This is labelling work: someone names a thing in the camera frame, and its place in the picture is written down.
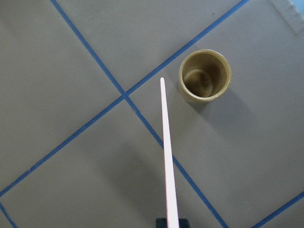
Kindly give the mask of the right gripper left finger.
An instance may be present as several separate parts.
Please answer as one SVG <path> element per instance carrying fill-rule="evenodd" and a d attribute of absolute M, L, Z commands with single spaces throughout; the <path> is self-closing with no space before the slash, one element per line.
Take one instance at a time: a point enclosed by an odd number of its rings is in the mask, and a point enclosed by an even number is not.
<path fill-rule="evenodd" d="M 167 228 L 167 219 L 166 218 L 157 218 L 155 221 L 156 228 Z"/>

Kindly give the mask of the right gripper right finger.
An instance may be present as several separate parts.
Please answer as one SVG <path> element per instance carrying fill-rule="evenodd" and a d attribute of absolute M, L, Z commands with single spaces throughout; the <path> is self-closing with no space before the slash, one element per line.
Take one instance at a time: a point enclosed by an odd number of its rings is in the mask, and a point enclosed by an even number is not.
<path fill-rule="evenodd" d="M 179 228 L 190 228 L 190 223 L 186 218 L 179 219 Z"/>

